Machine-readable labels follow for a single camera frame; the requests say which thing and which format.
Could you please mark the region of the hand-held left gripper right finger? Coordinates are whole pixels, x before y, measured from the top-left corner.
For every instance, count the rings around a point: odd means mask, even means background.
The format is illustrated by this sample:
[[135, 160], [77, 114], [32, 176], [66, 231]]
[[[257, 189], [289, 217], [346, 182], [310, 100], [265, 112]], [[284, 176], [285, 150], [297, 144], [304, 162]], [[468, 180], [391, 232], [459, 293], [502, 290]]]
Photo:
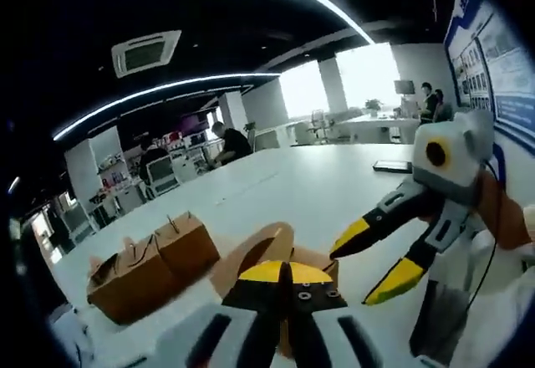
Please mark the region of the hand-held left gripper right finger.
[[288, 343], [298, 367], [383, 367], [384, 359], [333, 279], [289, 264]]

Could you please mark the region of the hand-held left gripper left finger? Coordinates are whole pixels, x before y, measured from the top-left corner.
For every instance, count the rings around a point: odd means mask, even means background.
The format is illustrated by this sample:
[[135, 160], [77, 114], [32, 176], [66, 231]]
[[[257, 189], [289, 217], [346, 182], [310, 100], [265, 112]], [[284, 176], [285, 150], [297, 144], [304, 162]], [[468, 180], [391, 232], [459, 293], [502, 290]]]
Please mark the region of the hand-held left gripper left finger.
[[156, 343], [158, 367], [269, 367], [280, 340], [288, 263], [244, 271], [221, 303], [206, 304]]

